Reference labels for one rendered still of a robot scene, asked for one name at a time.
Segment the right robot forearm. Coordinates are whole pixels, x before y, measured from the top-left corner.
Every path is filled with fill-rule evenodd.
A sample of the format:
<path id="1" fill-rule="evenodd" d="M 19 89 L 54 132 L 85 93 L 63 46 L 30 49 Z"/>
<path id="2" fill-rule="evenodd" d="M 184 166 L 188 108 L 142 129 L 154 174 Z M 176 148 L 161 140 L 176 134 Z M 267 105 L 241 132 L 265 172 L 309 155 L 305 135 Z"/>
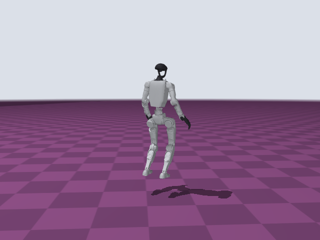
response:
<path id="1" fill-rule="evenodd" d="M 174 106 L 174 109 L 175 109 L 177 115 L 179 116 L 179 119 L 180 119 L 180 117 L 184 117 L 185 118 L 185 116 L 184 116 L 184 114 L 183 114 L 183 112 L 182 112 L 182 110 L 180 108 L 180 104 L 179 104 L 178 100 L 177 99 L 175 99 L 175 100 L 176 100 L 177 105 Z"/>

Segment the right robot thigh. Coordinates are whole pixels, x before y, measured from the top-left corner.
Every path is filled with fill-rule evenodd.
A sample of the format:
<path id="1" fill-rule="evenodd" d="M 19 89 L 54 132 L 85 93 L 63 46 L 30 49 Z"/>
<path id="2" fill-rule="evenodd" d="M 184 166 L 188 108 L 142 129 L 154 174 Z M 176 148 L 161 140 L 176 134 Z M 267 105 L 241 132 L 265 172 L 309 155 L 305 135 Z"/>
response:
<path id="1" fill-rule="evenodd" d="M 168 145 L 166 146 L 166 151 L 171 152 L 172 146 L 175 147 L 176 142 L 176 122 L 174 118 L 165 117 L 163 119 L 165 126 L 167 127 Z"/>

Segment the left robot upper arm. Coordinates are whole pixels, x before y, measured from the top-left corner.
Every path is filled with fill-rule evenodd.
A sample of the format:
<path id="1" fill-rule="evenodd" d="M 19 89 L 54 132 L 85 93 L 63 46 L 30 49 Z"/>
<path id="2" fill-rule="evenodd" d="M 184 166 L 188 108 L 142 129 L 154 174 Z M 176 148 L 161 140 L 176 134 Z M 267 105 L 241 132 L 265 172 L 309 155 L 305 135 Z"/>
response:
<path id="1" fill-rule="evenodd" d="M 141 100 L 141 102 L 143 104 L 148 104 L 149 103 L 149 99 L 147 98 L 148 95 L 149 95 L 149 87 L 150 87 L 150 81 L 147 81 L 144 84 L 144 91 L 143 91 L 142 100 Z"/>

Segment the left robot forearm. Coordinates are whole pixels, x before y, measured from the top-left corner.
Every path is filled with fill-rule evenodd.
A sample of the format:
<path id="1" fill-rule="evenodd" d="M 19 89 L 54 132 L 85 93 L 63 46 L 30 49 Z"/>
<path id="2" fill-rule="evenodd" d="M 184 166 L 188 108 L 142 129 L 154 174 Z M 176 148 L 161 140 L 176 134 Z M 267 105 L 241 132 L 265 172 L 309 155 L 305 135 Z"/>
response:
<path id="1" fill-rule="evenodd" d="M 149 105 L 148 105 L 148 104 L 144 104 L 144 103 L 142 103 L 142 102 L 141 102 L 141 104 L 142 104 L 142 107 L 143 107 L 143 109 L 144 109 L 145 115 L 147 115 L 148 118 L 149 118 L 149 117 L 151 116 L 150 110 L 149 110 Z"/>

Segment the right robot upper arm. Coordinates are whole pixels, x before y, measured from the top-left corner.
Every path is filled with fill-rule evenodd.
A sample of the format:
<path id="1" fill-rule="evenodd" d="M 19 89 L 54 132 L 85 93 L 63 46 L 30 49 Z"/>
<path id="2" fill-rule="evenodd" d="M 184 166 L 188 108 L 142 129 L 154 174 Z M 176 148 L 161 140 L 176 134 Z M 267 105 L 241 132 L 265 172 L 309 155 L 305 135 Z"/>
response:
<path id="1" fill-rule="evenodd" d="M 166 88 L 168 89 L 169 95 L 170 95 L 170 98 L 171 98 L 170 104 L 172 106 L 177 105 L 175 85 L 173 83 L 171 83 L 171 82 L 166 82 Z"/>

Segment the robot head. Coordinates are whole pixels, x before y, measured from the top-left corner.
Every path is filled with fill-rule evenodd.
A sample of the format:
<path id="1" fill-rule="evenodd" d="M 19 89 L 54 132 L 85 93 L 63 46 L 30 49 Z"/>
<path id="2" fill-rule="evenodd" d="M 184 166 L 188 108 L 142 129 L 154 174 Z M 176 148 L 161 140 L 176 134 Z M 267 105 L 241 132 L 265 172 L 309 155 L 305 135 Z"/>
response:
<path id="1" fill-rule="evenodd" d="M 155 66 L 155 69 L 158 71 L 158 76 L 154 81 L 163 81 L 163 78 L 166 76 L 167 73 L 167 66 L 159 63 Z M 160 72 L 165 71 L 164 75 L 160 75 Z"/>

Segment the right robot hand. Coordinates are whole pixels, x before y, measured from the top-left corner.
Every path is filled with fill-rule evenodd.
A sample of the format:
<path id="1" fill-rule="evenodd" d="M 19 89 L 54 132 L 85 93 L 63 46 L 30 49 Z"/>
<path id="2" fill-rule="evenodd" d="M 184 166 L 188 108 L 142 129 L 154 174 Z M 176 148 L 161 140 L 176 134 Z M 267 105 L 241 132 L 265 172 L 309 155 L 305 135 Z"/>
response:
<path id="1" fill-rule="evenodd" d="M 186 116 L 184 116 L 184 117 L 180 117 L 180 119 L 182 120 L 182 121 L 185 121 L 185 123 L 189 126 L 188 127 L 188 130 L 190 129 L 190 127 L 191 127 L 191 123 L 189 122 L 189 120 L 186 118 Z"/>

